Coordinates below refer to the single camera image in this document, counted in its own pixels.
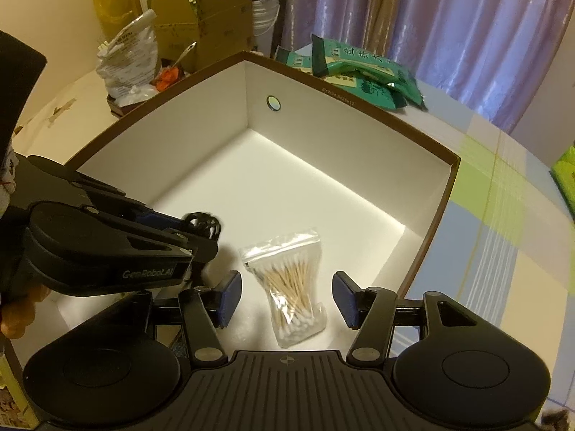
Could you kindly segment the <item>person's left hand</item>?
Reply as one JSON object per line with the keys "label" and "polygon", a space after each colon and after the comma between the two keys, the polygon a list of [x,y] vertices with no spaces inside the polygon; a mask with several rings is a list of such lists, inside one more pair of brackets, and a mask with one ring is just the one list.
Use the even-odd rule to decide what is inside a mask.
{"label": "person's left hand", "polygon": [[1,308],[1,333],[7,339],[20,339],[30,326],[36,313],[36,305],[43,302],[51,289],[42,284],[31,285],[26,294]]}

